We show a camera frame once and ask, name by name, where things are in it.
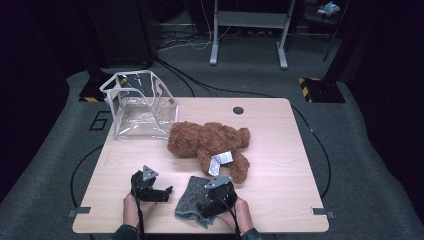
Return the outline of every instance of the human hand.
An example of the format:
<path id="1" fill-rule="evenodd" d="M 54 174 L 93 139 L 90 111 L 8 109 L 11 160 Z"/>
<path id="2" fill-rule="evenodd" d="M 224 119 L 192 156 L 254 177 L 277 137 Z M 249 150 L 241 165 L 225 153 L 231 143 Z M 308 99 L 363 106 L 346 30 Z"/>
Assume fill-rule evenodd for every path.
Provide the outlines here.
<path id="1" fill-rule="evenodd" d="M 138 208 L 137 203 L 135 202 L 135 198 L 131 193 L 129 193 L 123 200 L 124 202 L 124 222 L 123 224 L 133 226 L 137 228 L 139 223 L 138 219 Z M 140 210 L 143 213 L 143 219 L 146 219 L 147 215 L 157 203 L 155 202 L 142 202 L 140 201 Z"/>
<path id="2" fill-rule="evenodd" d="M 250 215 L 249 204 L 246 200 L 237 197 L 237 201 L 234 204 L 232 211 L 237 216 L 237 223 L 239 225 L 241 235 L 253 228 L 252 216 Z M 231 229 L 234 230 L 236 228 L 234 218 L 229 211 L 220 213 L 216 216 L 222 219 Z"/>

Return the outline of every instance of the gray felt cloth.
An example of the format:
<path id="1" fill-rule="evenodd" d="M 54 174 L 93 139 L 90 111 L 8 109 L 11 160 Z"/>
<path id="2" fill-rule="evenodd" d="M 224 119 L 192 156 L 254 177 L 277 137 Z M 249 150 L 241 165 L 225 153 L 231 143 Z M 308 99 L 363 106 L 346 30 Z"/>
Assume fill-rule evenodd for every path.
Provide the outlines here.
<path id="1" fill-rule="evenodd" d="M 196 203 L 207 200 L 206 195 L 208 190 L 205 189 L 205 185 L 208 182 L 210 180 L 206 178 L 190 177 L 187 189 L 175 208 L 175 217 L 182 220 L 194 219 L 200 226 L 206 229 L 210 224 L 213 224 L 215 217 L 202 217 L 196 207 Z"/>

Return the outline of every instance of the teddy bear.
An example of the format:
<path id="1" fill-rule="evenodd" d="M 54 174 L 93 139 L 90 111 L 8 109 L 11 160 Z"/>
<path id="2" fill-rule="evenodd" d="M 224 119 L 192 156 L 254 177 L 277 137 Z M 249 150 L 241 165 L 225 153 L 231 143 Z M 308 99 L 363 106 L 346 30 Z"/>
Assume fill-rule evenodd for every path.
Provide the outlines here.
<path id="1" fill-rule="evenodd" d="M 250 141 L 248 128 L 236 130 L 218 122 L 202 125 L 193 122 L 176 122 L 168 138 L 168 150 L 176 157 L 197 157 L 205 175 L 211 175 L 209 168 L 212 156 L 231 152 L 232 162 L 224 164 L 230 168 L 233 182 L 242 183 L 247 178 L 249 161 L 240 148 L 247 148 Z"/>

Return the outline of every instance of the black sleeve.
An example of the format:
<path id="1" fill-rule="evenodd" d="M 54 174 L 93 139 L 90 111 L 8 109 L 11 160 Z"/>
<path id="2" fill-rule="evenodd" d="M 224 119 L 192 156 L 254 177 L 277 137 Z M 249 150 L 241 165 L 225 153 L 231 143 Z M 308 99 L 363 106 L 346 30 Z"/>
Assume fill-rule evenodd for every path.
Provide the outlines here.
<path id="1" fill-rule="evenodd" d="M 241 236 L 242 240 L 263 240 L 256 228 L 252 228 Z"/>
<path id="2" fill-rule="evenodd" d="M 137 229 L 129 225 L 121 225 L 109 240 L 137 240 Z"/>

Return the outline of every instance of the transparent plastic bag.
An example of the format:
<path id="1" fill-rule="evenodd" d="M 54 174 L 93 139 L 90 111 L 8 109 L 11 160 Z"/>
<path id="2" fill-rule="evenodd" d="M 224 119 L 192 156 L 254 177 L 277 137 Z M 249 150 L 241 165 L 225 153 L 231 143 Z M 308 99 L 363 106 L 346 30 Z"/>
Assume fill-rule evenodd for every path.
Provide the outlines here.
<path id="1" fill-rule="evenodd" d="M 114 138 L 168 139 L 178 120 L 178 102 L 148 70 L 117 72 L 101 87 L 114 121 Z"/>

